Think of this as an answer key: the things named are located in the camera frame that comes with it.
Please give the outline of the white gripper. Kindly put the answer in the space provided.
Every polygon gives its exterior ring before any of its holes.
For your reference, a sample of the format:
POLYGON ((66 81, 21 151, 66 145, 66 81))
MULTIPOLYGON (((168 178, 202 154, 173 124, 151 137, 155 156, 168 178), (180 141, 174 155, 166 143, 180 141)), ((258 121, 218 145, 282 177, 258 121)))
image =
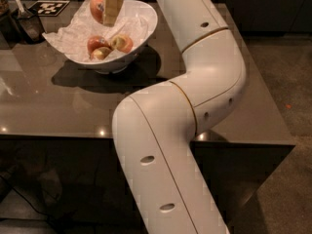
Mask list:
POLYGON ((103 24, 112 27, 121 11, 123 0, 104 0, 103 24))

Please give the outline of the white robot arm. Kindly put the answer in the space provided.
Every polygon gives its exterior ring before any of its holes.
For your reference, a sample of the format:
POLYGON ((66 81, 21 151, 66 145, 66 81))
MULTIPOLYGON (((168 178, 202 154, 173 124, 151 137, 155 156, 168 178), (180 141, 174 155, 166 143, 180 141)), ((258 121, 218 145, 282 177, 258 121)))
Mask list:
POLYGON ((117 156, 149 234, 230 234, 189 143, 234 109, 244 58, 211 0, 157 2, 186 71, 118 104, 117 156))

